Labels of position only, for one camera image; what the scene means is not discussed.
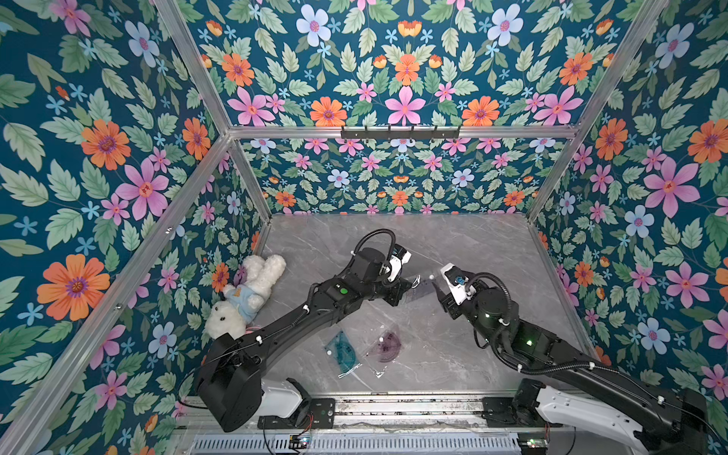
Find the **clear purple ruler set pouch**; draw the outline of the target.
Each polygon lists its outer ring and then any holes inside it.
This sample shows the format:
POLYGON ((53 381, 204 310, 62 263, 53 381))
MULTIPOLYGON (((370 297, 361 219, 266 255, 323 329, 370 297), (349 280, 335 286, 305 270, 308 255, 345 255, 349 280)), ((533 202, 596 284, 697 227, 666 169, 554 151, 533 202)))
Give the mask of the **clear purple ruler set pouch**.
POLYGON ((411 280, 411 288, 405 292, 402 303, 412 303, 435 294, 437 279, 434 275, 417 275, 411 280))

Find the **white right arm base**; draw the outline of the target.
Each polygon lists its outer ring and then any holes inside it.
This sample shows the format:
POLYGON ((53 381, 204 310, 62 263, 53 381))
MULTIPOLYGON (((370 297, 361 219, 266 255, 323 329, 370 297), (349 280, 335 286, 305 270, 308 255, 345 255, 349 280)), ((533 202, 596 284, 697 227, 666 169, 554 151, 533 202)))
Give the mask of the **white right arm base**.
POLYGON ((570 426, 621 443, 635 453, 648 454, 648 449, 635 436, 637 431, 642 431, 642 426, 600 401, 561 392, 540 381, 523 379, 512 407, 517 419, 525 425, 536 426, 540 419, 551 425, 570 426))

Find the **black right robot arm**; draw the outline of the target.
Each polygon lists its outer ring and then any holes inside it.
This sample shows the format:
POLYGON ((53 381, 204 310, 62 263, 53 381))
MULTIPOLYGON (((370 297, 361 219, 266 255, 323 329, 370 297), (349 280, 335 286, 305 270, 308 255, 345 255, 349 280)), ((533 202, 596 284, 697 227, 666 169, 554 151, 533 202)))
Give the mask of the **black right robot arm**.
POLYGON ((477 346, 523 375, 508 418, 580 428, 638 454, 707 453, 713 428, 698 392, 650 386, 527 322, 492 273, 446 265, 431 279, 447 314, 472 325, 477 346))

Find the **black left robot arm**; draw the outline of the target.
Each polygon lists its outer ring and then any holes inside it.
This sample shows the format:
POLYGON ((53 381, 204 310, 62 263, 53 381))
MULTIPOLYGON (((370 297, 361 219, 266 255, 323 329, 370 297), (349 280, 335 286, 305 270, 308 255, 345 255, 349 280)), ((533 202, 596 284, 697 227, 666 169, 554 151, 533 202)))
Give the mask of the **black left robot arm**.
POLYGON ((293 415, 295 423, 301 424, 310 396, 298 382, 288 379, 280 388, 290 396, 277 398, 275 387, 265 385, 267 370, 299 342, 358 311, 364 301, 380 299, 398 306, 413 289, 401 272, 410 258, 396 244, 393 231, 371 231, 356 244, 343 271, 312 284, 303 304, 259 330, 216 337, 195 372, 193 388, 221 430, 237 430, 260 414, 293 415))

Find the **purple protractor set pouch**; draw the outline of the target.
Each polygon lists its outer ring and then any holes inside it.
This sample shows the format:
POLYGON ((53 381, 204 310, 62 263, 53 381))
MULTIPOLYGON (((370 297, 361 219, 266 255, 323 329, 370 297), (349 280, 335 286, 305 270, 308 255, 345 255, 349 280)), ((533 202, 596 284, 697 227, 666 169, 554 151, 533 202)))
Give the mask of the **purple protractor set pouch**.
POLYGON ((372 374, 376 378, 381 378, 392 362, 401 354, 402 349, 399 329, 397 326, 392 326, 377 336, 363 358, 372 374))

